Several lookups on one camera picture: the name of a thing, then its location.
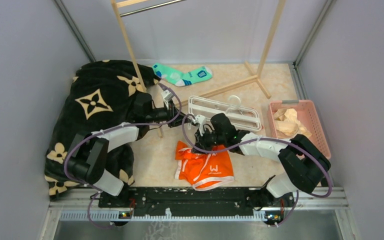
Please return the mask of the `wooden drying rack frame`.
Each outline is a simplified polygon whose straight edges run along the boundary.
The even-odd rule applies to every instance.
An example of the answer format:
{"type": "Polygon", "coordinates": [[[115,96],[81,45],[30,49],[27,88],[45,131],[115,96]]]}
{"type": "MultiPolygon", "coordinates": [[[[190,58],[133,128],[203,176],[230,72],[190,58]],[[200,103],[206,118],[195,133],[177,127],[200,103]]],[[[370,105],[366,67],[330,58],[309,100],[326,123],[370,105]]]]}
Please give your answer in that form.
{"type": "MultiPolygon", "coordinates": [[[[142,3],[142,2],[143,2],[142,0],[123,0],[123,1],[111,0],[110,4],[111,4],[111,7],[112,7],[113,12],[115,14],[115,17],[117,19],[121,33],[123,35],[123,39],[124,39],[124,42],[126,44],[126,47],[127,47],[129,56],[131,58],[133,67],[135,69],[136,75],[139,79],[139,82],[140,82],[143,90],[146,91],[147,87],[145,86],[140,68],[139,68],[138,63],[137,63],[137,59],[135,57],[131,42],[130,42],[128,34],[127,34],[126,25],[123,22],[122,17],[127,17],[130,15],[142,13],[142,12],[153,10],[156,8],[165,7],[165,6],[172,5],[172,4],[177,4],[177,3],[179,3],[179,1],[178,0],[169,0],[169,1],[166,1],[163,3],[154,4],[154,5],[151,5],[151,6],[148,6],[145,8],[141,8],[138,10],[133,10],[133,11],[130,11],[127,13],[120,13],[120,11],[119,11],[119,9],[121,9],[121,8],[133,6],[133,5],[142,3]]],[[[240,88],[240,87],[252,84],[252,83],[255,83],[258,85],[259,89],[263,92],[263,94],[266,96],[267,99],[270,99],[272,97],[269,90],[262,83],[262,71],[264,69],[264,66],[265,66],[265,63],[266,63],[266,60],[267,60],[267,57],[269,54],[269,50],[270,50],[271,45],[273,43],[274,36],[275,36],[276,31],[277,31],[277,28],[278,28],[278,25],[279,25],[279,22],[280,22],[280,19],[281,19],[285,5],[286,5],[285,0],[279,0],[277,2],[277,6],[276,6],[276,9],[274,12],[273,19],[271,21],[268,36],[265,40],[265,45],[264,45],[264,48],[263,48],[263,51],[261,54],[261,58],[259,60],[257,70],[254,72],[251,68],[251,65],[246,61],[246,62],[244,62],[244,65],[245,65],[246,69],[248,70],[248,72],[250,73],[249,77],[244,78],[242,80],[238,80],[238,81],[229,83],[225,86],[216,88],[214,90],[207,91],[207,92],[201,94],[200,95],[201,97],[210,98],[210,97],[217,96],[217,95],[220,95],[222,93],[232,91],[236,88],[240,88]]]]}

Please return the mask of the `pink perforated plastic basket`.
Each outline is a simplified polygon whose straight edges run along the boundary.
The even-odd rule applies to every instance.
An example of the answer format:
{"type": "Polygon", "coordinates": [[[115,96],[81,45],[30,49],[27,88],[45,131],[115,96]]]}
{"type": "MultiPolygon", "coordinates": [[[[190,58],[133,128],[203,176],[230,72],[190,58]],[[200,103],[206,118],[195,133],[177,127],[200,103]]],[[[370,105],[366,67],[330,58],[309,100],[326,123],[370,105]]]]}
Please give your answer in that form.
{"type": "Polygon", "coordinates": [[[272,101],[268,105],[267,118],[271,137],[276,139],[290,139],[275,126],[276,112],[281,109],[294,109],[297,112],[297,120],[311,133],[308,138],[317,149],[328,159],[331,159],[331,152],[316,111],[316,107],[311,100],[282,100],[272,101]]]}

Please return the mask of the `white plastic clip hanger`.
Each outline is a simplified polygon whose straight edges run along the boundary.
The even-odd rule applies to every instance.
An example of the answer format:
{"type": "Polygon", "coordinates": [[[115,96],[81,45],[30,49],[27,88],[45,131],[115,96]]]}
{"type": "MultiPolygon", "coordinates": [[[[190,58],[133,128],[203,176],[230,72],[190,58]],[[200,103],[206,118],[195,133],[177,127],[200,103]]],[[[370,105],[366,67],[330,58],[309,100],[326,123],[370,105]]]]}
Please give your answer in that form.
{"type": "Polygon", "coordinates": [[[242,105],[237,95],[231,95],[226,102],[192,95],[187,103],[188,113],[198,116],[202,122],[209,124],[211,117],[225,114],[230,122],[239,130],[258,132],[263,123],[257,110],[242,105]]]}

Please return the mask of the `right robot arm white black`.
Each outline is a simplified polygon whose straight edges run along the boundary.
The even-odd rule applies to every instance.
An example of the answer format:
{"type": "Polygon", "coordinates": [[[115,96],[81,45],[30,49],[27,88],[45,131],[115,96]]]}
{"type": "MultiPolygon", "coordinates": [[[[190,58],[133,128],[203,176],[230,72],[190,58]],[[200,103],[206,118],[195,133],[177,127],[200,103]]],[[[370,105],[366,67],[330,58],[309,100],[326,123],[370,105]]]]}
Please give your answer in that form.
{"type": "Polygon", "coordinates": [[[210,127],[193,117],[198,129],[192,148],[198,153],[223,151],[258,156],[281,163],[284,173],[275,175],[263,185],[261,199],[267,206],[275,206],[285,194],[302,191],[312,194],[322,179],[328,177],[331,163],[303,134],[290,139],[257,135],[249,130],[236,129],[224,113],[210,119],[210,127]]]}

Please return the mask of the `orange underwear white trim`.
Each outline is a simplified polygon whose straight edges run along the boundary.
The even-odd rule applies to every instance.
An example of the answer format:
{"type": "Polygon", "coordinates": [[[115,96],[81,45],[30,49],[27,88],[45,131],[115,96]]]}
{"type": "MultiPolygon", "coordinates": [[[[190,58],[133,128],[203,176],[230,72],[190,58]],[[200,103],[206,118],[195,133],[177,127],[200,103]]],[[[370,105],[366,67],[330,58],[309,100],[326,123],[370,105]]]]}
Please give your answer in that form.
{"type": "Polygon", "coordinates": [[[194,153],[193,148],[177,142],[175,157],[176,180],[185,180],[196,191],[209,191],[235,181],[231,158],[227,151],[194,153]]]}

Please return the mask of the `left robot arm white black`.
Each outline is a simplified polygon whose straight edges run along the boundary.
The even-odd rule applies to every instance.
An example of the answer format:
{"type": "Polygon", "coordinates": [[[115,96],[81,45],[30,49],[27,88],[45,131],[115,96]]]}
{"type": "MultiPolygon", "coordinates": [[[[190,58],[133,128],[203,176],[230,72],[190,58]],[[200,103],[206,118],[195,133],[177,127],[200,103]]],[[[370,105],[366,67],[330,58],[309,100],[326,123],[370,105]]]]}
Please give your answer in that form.
{"type": "Polygon", "coordinates": [[[64,160],[65,175],[70,180],[110,194],[110,200],[116,206],[126,206],[130,193],[123,189],[125,183],[106,169],[108,153],[139,140],[150,126],[168,125],[172,128],[180,125],[182,111],[173,103],[178,96],[166,89],[161,97],[164,106],[156,108],[150,94],[140,93],[129,109],[131,122],[91,133],[77,133],[64,160]]]}

